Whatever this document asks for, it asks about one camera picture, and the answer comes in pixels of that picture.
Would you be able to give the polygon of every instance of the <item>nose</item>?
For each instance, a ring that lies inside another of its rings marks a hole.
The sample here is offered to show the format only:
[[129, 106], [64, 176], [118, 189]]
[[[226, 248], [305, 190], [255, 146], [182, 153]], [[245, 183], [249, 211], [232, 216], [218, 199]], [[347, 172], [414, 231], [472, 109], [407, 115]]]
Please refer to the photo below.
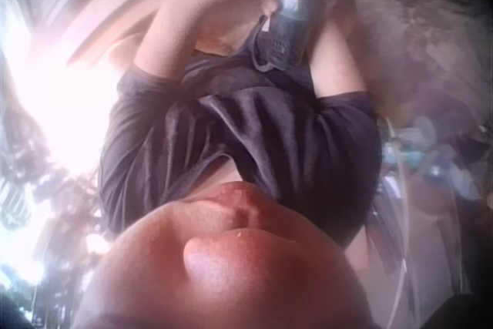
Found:
[[304, 275], [298, 243], [257, 229], [193, 238], [183, 259], [190, 280], [207, 299], [233, 306], [245, 301], [271, 305], [274, 297], [279, 302], [292, 296]]

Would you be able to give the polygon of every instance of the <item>black t-shirt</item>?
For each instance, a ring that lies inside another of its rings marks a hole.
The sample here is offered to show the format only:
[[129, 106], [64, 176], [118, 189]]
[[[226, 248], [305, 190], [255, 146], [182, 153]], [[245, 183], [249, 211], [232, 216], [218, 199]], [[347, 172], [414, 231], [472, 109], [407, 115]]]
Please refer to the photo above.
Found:
[[131, 67], [101, 160], [109, 228], [185, 197], [218, 159], [346, 246], [364, 222], [381, 144], [365, 92], [316, 99], [310, 77], [248, 58], [196, 61], [180, 82]]

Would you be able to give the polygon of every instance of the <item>person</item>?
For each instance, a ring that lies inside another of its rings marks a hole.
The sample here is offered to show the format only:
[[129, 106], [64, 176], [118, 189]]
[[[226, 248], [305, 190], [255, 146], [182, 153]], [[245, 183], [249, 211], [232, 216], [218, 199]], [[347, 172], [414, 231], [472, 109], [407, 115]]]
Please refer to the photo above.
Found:
[[342, 250], [377, 184], [376, 112], [331, 18], [309, 64], [261, 73], [256, 27], [222, 59], [192, 57], [201, 22], [247, 0], [164, 0], [102, 154], [119, 235], [77, 329], [373, 327]]

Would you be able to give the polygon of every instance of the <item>shirt sleeve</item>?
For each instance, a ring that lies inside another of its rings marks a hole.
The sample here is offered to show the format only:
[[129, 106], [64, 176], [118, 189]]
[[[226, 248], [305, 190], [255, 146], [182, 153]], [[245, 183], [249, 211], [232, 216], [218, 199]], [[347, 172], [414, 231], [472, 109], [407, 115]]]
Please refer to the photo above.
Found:
[[178, 88], [178, 82], [151, 76], [136, 66], [118, 85], [119, 100], [110, 114], [99, 173], [103, 213], [113, 232], [121, 232], [148, 211], [143, 198], [146, 174], [137, 157], [156, 120], [175, 103]]
[[340, 220], [348, 220], [346, 232], [364, 222], [380, 173], [381, 138], [369, 93], [350, 92], [319, 99], [319, 103], [318, 121], [330, 153], [333, 201], [340, 203], [340, 217], [330, 218], [326, 227], [337, 235]]

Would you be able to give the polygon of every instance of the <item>dark gray shirt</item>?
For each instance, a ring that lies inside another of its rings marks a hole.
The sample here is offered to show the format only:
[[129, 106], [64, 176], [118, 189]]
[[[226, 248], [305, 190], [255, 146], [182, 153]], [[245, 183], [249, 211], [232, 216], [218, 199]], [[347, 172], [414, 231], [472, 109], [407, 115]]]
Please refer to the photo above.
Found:
[[367, 93], [317, 99], [309, 74], [261, 74], [238, 57], [196, 62], [181, 82], [133, 66], [119, 94], [100, 173], [112, 231], [185, 197], [224, 158], [343, 246], [364, 222], [381, 164]]

